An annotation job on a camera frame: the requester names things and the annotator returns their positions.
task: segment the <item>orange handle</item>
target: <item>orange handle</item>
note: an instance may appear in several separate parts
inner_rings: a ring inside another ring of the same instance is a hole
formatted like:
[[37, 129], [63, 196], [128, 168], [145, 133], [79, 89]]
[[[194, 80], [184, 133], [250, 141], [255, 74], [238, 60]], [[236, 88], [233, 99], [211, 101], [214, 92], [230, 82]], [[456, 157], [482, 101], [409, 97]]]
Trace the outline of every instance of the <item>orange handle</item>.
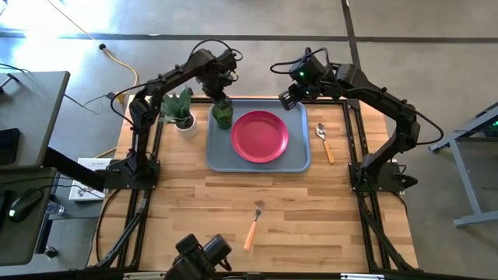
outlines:
[[256, 231], [256, 221], [252, 222], [251, 230], [249, 230], [249, 234], [247, 235], [246, 243], [244, 245], [244, 250], [250, 250], [252, 239], [254, 238], [254, 231]]
[[330, 147], [328, 146], [328, 143], [326, 141], [324, 141], [324, 147], [325, 147], [325, 151], [327, 152], [327, 157], [328, 157], [329, 163], [330, 164], [335, 163], [334, 156], [332, 155], [332, 151], [330, 150]]

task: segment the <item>green plant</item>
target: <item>green plant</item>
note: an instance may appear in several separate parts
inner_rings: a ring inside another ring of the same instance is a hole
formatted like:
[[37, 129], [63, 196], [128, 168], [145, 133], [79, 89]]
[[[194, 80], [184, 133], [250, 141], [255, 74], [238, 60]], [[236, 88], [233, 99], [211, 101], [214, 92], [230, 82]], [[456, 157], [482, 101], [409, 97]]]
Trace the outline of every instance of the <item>green plant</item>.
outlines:
[[178, 128], [185, 129], [192, 126], [194, 118], [190, 114], [191, 96], [194, 95], [192, 89], [185, 86], [180, 96], [173, 93], [172, 96], [165, 95], [161, 103], [161, 112], [164, 117], [160, 119], [168, 124], [176, 124]]

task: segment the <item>utensil with orange handle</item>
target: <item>utensil with orange handle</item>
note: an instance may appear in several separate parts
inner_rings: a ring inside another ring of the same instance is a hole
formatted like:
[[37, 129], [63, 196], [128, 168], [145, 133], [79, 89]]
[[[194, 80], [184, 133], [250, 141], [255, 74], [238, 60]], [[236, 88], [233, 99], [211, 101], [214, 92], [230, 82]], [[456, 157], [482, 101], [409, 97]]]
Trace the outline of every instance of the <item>utensil with orange handle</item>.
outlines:
[[247, 235], [246, 243], [244, 244], [244, 250], [250, 250], [252, 245], [252, 240], [254, 238], [254, 232], [256, 231], [256, 223], [258, 222], [258, 218], [263, 212], [263, 208], [265, 207], [265, 202], [262, 200], [256, 201], [256, 218], [252, 222], [251, 229], [249, 230], [249, 234]]
[[332, 155], [332, 151], [330, 150], [330, 146], [328, 145], [327, 141], [325, 141], [325, 127], [321, 123], [317, 124], [317, 135], [324, 141], [325, 152], [327, 153], [329, 163], [335, 163], [335, 159]]

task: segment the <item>gray floor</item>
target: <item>gray floor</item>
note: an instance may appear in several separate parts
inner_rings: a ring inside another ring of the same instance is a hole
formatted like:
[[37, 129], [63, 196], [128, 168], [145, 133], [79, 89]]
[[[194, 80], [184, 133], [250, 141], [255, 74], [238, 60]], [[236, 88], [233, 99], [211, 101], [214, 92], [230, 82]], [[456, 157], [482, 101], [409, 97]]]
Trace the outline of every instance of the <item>gray floor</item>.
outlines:
[[[86, 101], [132, 83], [132, 75], [106, 58], [91, 40], [57, 40], [78, 30], [46, 2], [11, 0], [0, 28], [30, 30], [27, 39], [0, 38], [0, 61], [32, 71], [68, 70], [67, 94]], [[347, 34], [340, 0], [61, 1], [88, 31], [104, 33], [320, 35]], [[498, 2], [486, 0], [349, 0], [353, 26], [362, 37], [498, 37]], [[108, 48], [133, 65], [145, 81], [182, 63], [196, 41], [112, 40]], [[229, 41], [244, 53], [237, 95], [276, 95], [290, 80], [272, 75], [272, 62], [292, 60], [303, 48], [327, 47], [331, 60], [351, 62], [347, 42]], [[219, 52], [223, 48], [206, 44]], [[447, 133], [495, 103], [496, 44], [358, 44], [363, 70], [374, 83], [406, 98]], [[190, 86], [198, 87], [195, 82]], [[90, 105], [100, 110], [98, 102]], [[64, 100], [51, 145], [76, 159], [116, 145], [121, 120], [110, 112], [94, 115]], [[388, 120], [388, 128], [394, 127]], [[437, 135], [423, 124], [421, 139]], [[406, 191], [409, 221], [419, 266], [425, 271], [498, 278], [498, 222], [455, 229], [451, 221], [471, 213], [452, 155], [432, 155], [426, 147], [398, 157], [419, 184]], [[498, 208], [498, 191], [483, 204]], [[57, 221], [49, 244], [60, 258], [36, 256], [0, 275], [81, 268], [86, 263], [95, 220]]]

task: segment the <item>plastic tray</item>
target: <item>plastic tray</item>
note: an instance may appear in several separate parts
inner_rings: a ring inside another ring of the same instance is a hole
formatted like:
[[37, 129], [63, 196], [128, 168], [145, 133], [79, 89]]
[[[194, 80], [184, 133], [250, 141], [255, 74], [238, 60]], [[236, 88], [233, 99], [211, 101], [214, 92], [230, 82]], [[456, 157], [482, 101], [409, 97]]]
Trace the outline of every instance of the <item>plastic tray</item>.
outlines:
[[306, 107], [298, 103], [292, 110], [283, 109], [279, 100], [233, 100], [233, 124], [245, 113], [266, 110], [279, 116], [289, 131], [289, 144], [284, 153], [269, 163], [251, 163], [233, 150], [231, 129], [218, 127], [209, 108], [206, 163], [216, 172], [301, 173], [311, 163], [310, 139]]

